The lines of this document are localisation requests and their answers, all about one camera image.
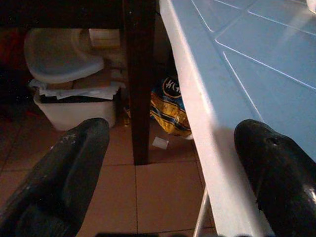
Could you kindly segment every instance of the dark wooden table leg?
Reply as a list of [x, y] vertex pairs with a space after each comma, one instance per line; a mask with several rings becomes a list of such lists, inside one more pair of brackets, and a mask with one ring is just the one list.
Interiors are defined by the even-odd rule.
[[134, 164], [148, 163], [155, 0], [123, 0]]

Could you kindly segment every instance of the white paper scrap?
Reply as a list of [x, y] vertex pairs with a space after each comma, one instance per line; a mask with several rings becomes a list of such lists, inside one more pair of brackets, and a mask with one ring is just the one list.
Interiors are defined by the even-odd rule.
[[169, 144], [169, 141], [164, 140], [160, 137], [155, 137], [154, 142], [153, 142], [154, 147], [159, 147], [164, 150], [167, 149], [168, 144]]

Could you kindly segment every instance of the tiled floor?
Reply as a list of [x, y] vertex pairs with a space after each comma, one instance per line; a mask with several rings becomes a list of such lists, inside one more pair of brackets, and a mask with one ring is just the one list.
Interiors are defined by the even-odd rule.
[[[63, 134], [38, 114], [1, 123], [0, 205]], [[151, 145], [156, 136], [170, 141], [167, 150]], [[192, 236], [204, 186], [193, 141], [167, 135], [152, 121], [151, 164], [134, 166], [130, 127], [116, 125], [110, 140], [78, 237], [97, 233]], [[215, 233], [212, 218], [204, 231]]]

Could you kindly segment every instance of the light blue plastic table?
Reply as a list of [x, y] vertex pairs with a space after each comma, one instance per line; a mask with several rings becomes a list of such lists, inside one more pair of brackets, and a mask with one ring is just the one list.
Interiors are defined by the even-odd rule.
[[234, 149], [244, 119], [316, 161], [316, 15], [303, 0], [160, 0], [219, 234], [270, 233]]

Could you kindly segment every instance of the blue and yellow bag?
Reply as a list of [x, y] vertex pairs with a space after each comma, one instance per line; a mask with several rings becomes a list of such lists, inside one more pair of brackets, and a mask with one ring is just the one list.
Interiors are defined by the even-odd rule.
[[185, 138], [191, 135], [177, 76], [168, 76], [153, 88], [151, 117], [169, 134]]

